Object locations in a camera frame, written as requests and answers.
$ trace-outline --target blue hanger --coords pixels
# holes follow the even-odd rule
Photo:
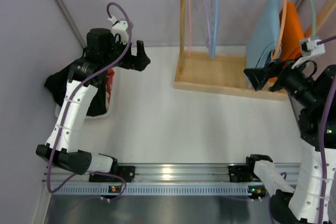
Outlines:
[[[219,0],[211,0],[211,20],[212,20],[212,27],[213,27],[213,39],[212,39],[212,50],[211,50],[211,58],[215,58],[216,54],[216,42],[217,42],[217,25],[218,25],[218,4]]]
[[[196,5],[195,1],[194,1],[194,5],[195,5],[195,10],[197,12],[197,5]],[[206,44],[207,44],[207,47],[209,49],[209,55],[211,56],[211,53],[212,53],[211,23],[210,23],[210,18],[209,18],[209,7],[208,7],[208,4],[207,4],[206,0],[203,0],[203,7],[204,7],[205,16],[206,16],[207,33],[208,33],[208,38],[206,39]]]

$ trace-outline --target purple wall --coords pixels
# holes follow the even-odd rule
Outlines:
[[[133,21],[134,41],[141,39],[152,46],[179,45],[180,0],[64,0],[82,36],[91,27],[111,26],[105,11],[106,3],[111,1],[120,3]],[[220,0],[218,45],[244,45],[265,1]],[[206,23],[202,0],[195,2],[198,13],[193,6],[193,43],[204,45],[202,27],[206,31]]]
[[[53,124],[46,77],[81,49],[53,0],[0,0],[0,222],[31,223]]]

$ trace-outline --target wooden rack base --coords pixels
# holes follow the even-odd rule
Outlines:
[[[181,60],[183,56],[180,55],[174,80],[176,89],[279,101],[288,97],[284,90],[269,92],[267,85],[258,92],[249,89],[243,72],[245,56],[216,55],[215,59],[211,59],[207,52],[193,51],[188,56],[185,51],[183,72],[179,68]]]

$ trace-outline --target wooden rod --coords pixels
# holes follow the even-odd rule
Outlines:
[[[179,69],[180,73],[183,72],[184,64],[184,36],[185,36],[185,0],[180,2],[180,57],[179,57]]]
[[[327,21],[329,16],[332,14],[336,7],[336,0],[327,0],[324,5],[322,6],[319,13],[317,13],[316,16],[316,32],[320,30],[320,28],[323,26],[324,22]],[[306,32],[304,33],[304,36],[306,38],[311,36],[311,25],[308,27]]]

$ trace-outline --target hanging towel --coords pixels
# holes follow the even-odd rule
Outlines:
[[[280,0],[268,0],[246,46],[247,68],[264,67],[271,61],[280,33]]]
[[[294,2],[287,4],[285,29],[281,45],[281,60],[295,60],[301,56],[300,40],[305,37]]]

